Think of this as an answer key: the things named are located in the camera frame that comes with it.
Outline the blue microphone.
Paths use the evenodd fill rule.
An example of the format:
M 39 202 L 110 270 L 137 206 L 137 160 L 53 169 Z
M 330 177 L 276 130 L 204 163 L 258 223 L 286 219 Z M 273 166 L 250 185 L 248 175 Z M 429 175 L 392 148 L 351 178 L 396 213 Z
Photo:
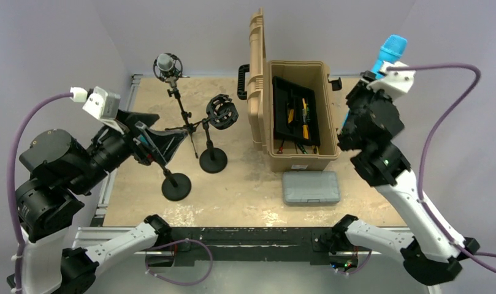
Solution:
M 377 79 L 380 79 L 382 75 L 378 71 L 383 62 L 395 63 L 400 61 L 407 44 L 408 41 L 404 37 L 396 34 L 389 36 L 382 44 L 376 61 L 369 71 L 377 74 Z M 342 135 L 356 132 L 369 132 L 371 134 L 390 132 L 393 135 L 399 133 L 404 129 L 404 123 L 400 119 L 399 111 L 394 102 L 395 100 L 388 97 L 388 102 L 378 102 L 363 112 L 349 112 L 348 109 L 340 133 Z

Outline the round base shock mount stand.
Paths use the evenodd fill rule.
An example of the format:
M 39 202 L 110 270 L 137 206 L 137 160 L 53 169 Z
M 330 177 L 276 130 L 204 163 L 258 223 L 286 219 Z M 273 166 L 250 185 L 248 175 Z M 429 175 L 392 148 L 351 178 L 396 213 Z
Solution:
M 239 113 L 233 100 L 227 94 L 217 94 L 205 106 L 205 118 L 201 125 L 205 132 L 205 149 L 199 156 L 200 168 L 209 174 L 223 171 L 228 164 L 226 152 L 216 143 L 219 133 L 232 127 Z

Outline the tan tool case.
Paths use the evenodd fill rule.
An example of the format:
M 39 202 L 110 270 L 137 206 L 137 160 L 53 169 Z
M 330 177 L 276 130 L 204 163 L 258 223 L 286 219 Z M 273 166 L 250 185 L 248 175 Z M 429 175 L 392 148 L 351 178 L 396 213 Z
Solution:
M 268 60 L 264 10 L 249 24 L 250 60 L 238 68 L 237 96 L 247 102 L 253 145 L 274 172 L 323 171 L 338 159 L 340 80 L 322 61 Z

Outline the round base clip stand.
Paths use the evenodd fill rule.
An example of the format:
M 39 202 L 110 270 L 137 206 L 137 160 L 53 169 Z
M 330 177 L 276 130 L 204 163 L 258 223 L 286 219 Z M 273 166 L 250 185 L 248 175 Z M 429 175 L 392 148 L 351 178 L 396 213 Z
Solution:
M 192 188 L 191 180 L 183 173 L 172 173 L 163 165 L 161 168 L 165 177 L 161 185 L 163 196 L 172 202 L 185 199 Z

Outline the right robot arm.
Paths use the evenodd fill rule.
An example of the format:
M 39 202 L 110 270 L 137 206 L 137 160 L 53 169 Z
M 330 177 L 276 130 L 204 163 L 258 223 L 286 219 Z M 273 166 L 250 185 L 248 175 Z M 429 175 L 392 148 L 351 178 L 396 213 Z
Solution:
M 410 231 L 395 233 L 348 214 L 332 227 L 330 251 L 377 251 L 401 263 L 416 281 L 433 286 L 453 281 L 462 270 L 461 261 L 476 254 L 479 243 L 449 225 L 418 188 L 409 161 L 392 143 L 404 128 L 393 101 L 412 85 L 412 75 L 377 78 L 362 73 L 346 96 L 348 117 L 338 135 L 342 151 L 356 151 L 351 163 L 357 174 L 393 206 Z

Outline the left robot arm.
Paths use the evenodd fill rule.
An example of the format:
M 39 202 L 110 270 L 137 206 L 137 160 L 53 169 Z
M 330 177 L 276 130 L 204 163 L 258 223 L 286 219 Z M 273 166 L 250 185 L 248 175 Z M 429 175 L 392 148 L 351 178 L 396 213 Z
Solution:
M 24 248 L 15 256 L 15 272 L 8 278 L 14 292 L 83 293 L 99 275 L 129 255 L 169 246 L 171 227 L 156 214 L 96 246 L 63 246 L 74 216 L 84 206 L 79 196 L 89 195 L 129 158 L 162 168 L 173 158 L 187 134 L 184 130 L 153 130 L 158 118 L 119 111 L 117 127 L 103 125 L 88 147 L 66 130 L 46 130 L 20 155 L 30 177 L 13 195 L 24 241 Z

